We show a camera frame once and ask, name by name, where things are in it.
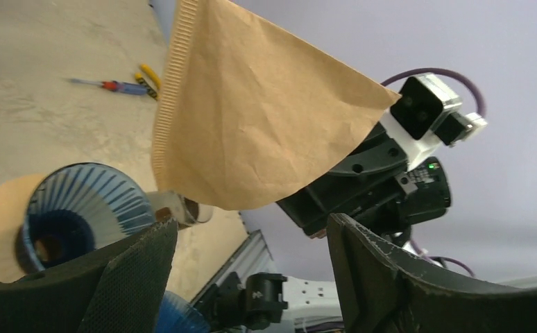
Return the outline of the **blue red screwdriver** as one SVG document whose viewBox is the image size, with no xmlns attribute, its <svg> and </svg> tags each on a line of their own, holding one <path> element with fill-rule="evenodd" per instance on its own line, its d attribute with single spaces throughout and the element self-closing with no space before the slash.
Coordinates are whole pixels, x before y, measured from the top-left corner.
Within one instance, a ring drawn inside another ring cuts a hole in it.
<svg viewBox="0 0 537 333">
<path fill-rule="evenodd" d="M 86 84 L 100 87 L 110 92 L 116 92 L 120 94 L 129 94 L 135 96 L 143 96 L 148 94 L 148 89 L 137 83 L 125 83 L 115 80 L 97 81 L 97 80 L 84 80 L 79 78 L 70 78 L 69 82 Z"/>
</svg>

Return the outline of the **yellow black pliers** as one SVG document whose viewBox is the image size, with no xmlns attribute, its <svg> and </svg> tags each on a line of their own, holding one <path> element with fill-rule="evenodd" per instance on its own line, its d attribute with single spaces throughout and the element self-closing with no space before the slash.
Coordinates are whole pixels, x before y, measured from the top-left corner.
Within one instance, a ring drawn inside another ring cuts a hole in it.
<svg viewBox="0 0 537 333">
<path fill-rule="evenodd" d="M 160 77 L 154 72 L 154 70 L 142 63 L 138 66 L 139 71 L 136 71 L 134 73 L 134 79 L 136 83 L 144 87 L 147 91 L 147 94 L 154 99 L 155 101 L 158 100 L 158 92 L 161 87 L 161 80 Z"/>
</svg>

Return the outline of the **aluminium frame rail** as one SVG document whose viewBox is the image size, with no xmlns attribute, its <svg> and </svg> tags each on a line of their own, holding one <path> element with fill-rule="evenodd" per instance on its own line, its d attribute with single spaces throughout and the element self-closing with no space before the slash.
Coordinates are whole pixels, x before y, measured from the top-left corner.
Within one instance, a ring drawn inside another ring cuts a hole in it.
<svg viewBox="0 0 537 333">
<path fill-rule="evenodd" d="M 255 273 L 277 273 L 275 261 L 270 253 L 261 230 L 250 233 L 207 284 L 191 299 L 198 302 L 213 284 L 221 284 L 231 272 L 236 272 L 242 282 Z"/>
</svg>

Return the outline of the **blue plastic dripper cone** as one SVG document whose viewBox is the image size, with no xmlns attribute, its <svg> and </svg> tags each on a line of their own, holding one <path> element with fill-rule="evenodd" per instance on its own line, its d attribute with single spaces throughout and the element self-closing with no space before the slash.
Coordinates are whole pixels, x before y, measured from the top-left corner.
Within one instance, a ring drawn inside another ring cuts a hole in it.
<svg viewBox="0 0 537 333">
<path fill-rule="evenodd" d="M 33 190 L 15 240 L 25 273 L 63 264 L 155 223 L 140 186 L 105 164 L 81 162 L 45 177 Z"/>
</svg>

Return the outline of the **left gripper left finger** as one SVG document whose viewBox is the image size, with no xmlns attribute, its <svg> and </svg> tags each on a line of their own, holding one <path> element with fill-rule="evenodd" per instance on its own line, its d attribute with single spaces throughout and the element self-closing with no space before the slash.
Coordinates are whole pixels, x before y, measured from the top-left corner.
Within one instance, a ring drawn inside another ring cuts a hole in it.
<svg viewBox="0 0 537 333">
<path fill-rule="evenodd" d="M 70 262 L 0 282 L 0 332 L 154 332 L 177 236 L 169 219 Z"/>
</svg>

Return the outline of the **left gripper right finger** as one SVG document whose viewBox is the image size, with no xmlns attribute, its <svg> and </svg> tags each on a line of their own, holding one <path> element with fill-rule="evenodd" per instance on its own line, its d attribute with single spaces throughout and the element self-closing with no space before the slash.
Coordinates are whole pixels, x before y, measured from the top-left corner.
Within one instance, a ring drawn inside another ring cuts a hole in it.
<svg viewBox="0 0 537 333">
<path fill-rule="evenodd" d="M 537 287 L 446 270 L 345 214 L 330 215 L 327 240 L 347 332 L 537 332 Z"/>
</svg>

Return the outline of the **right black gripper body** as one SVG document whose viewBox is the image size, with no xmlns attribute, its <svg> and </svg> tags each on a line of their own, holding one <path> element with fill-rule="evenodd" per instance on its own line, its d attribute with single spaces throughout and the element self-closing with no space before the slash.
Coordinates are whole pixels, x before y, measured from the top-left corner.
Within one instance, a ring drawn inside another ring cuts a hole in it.
<svg viewBox="0 0 537 333">
<path fill-rule="evenodd" d="M 413 225 L 443 216 L 452 204 L 439 160 L 409 170 L 407 154 L 380 124 L 326 178 L 325 219 L 346 214 L 387 238 L 408 239 Z"/>
</svg>

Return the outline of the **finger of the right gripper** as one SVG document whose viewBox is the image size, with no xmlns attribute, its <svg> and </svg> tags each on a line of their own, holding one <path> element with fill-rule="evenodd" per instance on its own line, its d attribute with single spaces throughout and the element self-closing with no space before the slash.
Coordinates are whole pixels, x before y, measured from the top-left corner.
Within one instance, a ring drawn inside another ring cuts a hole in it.
<svg viewBox="0 0 537 333">
<path fill-rule="evenodd" d="M 354 216 L 373 204 L 373 191 L 389 179 L 387 171 L 357 176 L 325 174 L 277 205 L 307 236 L 325 228 L 333 213 Z"/>
</svg>

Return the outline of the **brown paper coffee filter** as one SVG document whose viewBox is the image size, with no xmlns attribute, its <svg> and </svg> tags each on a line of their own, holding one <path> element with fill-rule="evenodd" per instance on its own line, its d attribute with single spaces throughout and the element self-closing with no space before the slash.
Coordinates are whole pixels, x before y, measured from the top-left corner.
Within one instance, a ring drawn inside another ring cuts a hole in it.
<svg viewBox="0 0 537 333">
<path fill-rule="evenodd" d="M 153 127 L 156 186 L 262 207 L 341 162 L 399 99 L 232 1 L 177 1 Z"/>
</svg>

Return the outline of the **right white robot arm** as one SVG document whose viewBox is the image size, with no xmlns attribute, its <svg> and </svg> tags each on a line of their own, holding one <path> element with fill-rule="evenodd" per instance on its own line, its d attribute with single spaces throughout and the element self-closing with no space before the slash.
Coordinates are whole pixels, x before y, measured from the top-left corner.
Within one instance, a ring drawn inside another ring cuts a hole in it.
<svg viewBox="0 0 537 333">
<path fill-rule="evenodd" d="M 451 195 L 433 156 L 435 131 L 413 138 L 399 125 L 378 124 L 347 158 L 278 202 L 309 237 L 323 237 L 328 216 L 345 213 L 397 246 L 413 225 L 447 212 Z M 194 300 L 213 332 L 333 332 L 343 327 L 333 282 L 275 272 L 260 232 L 254 232 Z"/>
</svg>

